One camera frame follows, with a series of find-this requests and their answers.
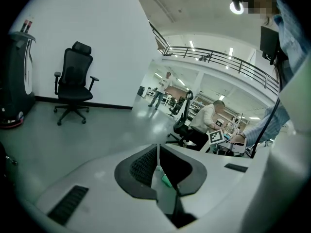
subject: light blue shirt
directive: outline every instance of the light blue shirt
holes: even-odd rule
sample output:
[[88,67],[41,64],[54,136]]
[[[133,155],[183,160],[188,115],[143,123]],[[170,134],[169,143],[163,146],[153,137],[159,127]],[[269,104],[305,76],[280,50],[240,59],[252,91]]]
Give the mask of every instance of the light blue shirt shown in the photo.
[[[290,7],[283,0],[276,1],[280,15],[274,16],[274,21],[279,27],[280,46],[289,59],[289,65],[283,67],[285,80],[282,81],[284,87],[306,60],[308,53],[311,51],[311,45]],[[248,146],[255,144],[273,107],[269,107],[266,110],[264,118],[255,127],[243,132],[247,138]],[[290,117],[284,106],[280,103],[259,142],[274,139],[289,119]]]

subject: green object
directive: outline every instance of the green object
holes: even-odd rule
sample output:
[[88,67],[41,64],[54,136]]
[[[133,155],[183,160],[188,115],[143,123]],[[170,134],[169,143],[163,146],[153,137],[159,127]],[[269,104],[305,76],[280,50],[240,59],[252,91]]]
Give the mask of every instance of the green object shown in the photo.
[[166,176],[166,174],[163,175],[162,177],[162,181],[165,183],[165,185],[167,185],[168,187],[173,187],[169,178]]

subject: walking person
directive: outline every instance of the walking person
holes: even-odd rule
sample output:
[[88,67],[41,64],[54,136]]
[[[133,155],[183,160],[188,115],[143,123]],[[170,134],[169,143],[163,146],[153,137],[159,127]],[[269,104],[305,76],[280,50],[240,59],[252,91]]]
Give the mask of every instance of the walking person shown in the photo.
[[161,104],[162,98],[165,94],[165,90],[167,89],[167,87],[169,87],[172,84],[172,81],[170,79],[171,73],[167,72],[166,73],[166,77],[161,79],[159,82],[159,87],[156,91],[156,94],[154,96],[154,98],[152,99],[151,103],[148,105],[149,107],[152,107],[152,105],[155,103],[156,99],[158,98],[158,102],[155,105],[155,109],[157,110],[159,105]]

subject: balcony railing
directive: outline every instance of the balcony railing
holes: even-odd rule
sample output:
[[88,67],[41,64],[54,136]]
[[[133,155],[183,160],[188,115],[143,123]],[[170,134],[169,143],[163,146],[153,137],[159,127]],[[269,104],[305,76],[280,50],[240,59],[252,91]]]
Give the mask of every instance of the balcony railing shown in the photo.
[[278,81],[251,63],[248,63],[237,57],[230,56],[229,54],[214,50],[170,46],[151,23],[150,26],[152,28],[152,32],[155,34],[155,39],[158,44],[158,51],[163,56],[171,56],[172,58],[180,56],[183,58],[192,58],[198,62],[203,61],[220,64],[222,66],[221,68],[237,71],[239,74],[243,74],[245,77],[260,83],[264,89],[268,89],[275,95],[278,95]]

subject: black baseboard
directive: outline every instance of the black baseboard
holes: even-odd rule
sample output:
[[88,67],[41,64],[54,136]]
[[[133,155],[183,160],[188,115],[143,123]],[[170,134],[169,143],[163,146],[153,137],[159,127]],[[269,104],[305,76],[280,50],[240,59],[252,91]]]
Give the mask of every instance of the black baseboard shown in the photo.
[[[35,96],[35,100],[40,101],[40,102],[67,104],[67,103],[65,103],[59,99],[56,99],[56,98],[48,98],[48,97],[41,97],[41,96]],[[133,108],[132,106],[122,106],[122,105],[115,105],[115,104],[92,103],[92,102],[81,102],[81,103],[79,103],[79,105],[89,106],[89,107],[124,109],[124,110],[131,110]]]

